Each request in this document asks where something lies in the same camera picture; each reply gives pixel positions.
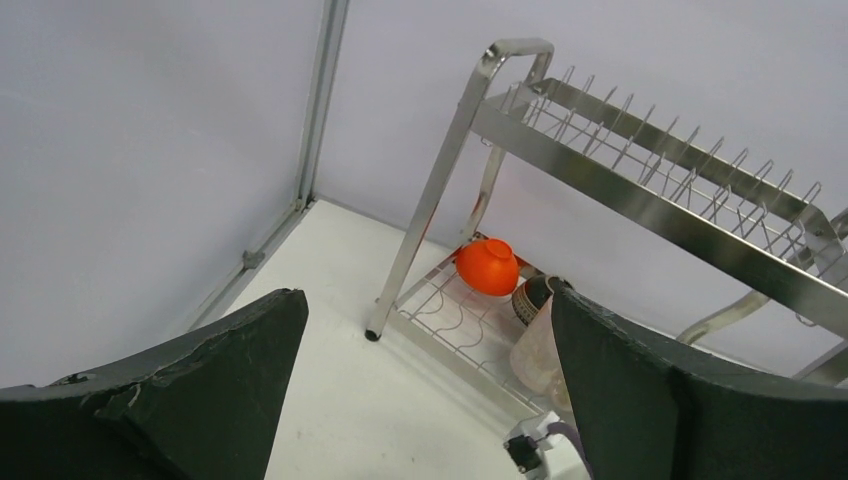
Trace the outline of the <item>stainless steel dish rack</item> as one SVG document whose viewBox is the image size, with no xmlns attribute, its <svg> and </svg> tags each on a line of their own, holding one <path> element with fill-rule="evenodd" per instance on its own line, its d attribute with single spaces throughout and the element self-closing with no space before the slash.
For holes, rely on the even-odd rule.
<svg viewBox="0 0 848 480">
<path fill-rule="evenodd" d="M 764 370 L 805 328 L 847 336 L 847 217 L 747 150 L 728 154 L 592 78 L 547 71 L 553 45 L 501 39 L 458 102 L 365 335 L 403 333 L 513 415 L 553 409 L 510 366 L 511 295 L 538 274 L 653 331 Z M 459 250 L 507 242 L 509 295 L 473 290 Z"/>
</svg>

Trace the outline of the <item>orange plastic bowl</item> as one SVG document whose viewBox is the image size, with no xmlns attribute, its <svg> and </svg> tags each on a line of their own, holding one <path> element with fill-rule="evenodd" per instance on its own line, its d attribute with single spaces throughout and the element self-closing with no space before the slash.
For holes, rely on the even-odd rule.
<svg viewBox="0 0 848 480">
<path fill-rule="evenodd" d="M 460 278 L 479 293 L 502 297 L 516 288 L 519 265 L 512 247 L 497 238 L 475 240 L 456 257 Z"/>
</svg>

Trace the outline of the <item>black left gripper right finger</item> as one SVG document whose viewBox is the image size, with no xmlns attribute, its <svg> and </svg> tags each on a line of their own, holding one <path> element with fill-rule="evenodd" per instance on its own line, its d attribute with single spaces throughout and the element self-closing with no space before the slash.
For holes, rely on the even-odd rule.
<svg viewBox="0 0 848 480">
<path fill-rule="evenodd" d="M 724 360 L 565 288 L 552 330 L 596 479 L 843 479 L 847 392 Z"/>
</svg>

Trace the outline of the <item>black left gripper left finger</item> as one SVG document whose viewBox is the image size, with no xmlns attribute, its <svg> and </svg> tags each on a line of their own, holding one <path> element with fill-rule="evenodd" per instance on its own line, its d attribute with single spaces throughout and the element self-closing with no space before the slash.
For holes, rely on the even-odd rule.
<svg viewBox="0 0 848 480">
<path fill-rule="evenodd" d="M 277 289 L 202 328 L 1 392 L 5 479 L 261 479 L 309 316 Z"/>
</svg>

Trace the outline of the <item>brown patterned ceramic bowl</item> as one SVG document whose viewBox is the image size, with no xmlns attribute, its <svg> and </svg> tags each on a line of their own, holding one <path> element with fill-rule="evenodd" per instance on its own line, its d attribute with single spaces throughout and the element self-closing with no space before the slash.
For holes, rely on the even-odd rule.
<svg viewBox="0 0 848 480">
<path fill-rule="evenodd" d="M 571 284 L 559 276 L 538 274 L 524 281 L 511 295 L 511 307 L 516 317 L 529 326 L 554 292 Z"/>
</svg>

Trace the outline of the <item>translucent pink glass mug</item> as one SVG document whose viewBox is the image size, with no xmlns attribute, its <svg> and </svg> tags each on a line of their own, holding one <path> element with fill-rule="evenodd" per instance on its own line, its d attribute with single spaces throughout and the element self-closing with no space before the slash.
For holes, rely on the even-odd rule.
<svg viewBox="0 0 848 480">
<path fill-rule="evenodd" d="M 554 410 L 573 412 L 552 329 L 550 297 L 512 347 L 510 366 L 522 385 L 548 399 Z"/>
</svg>

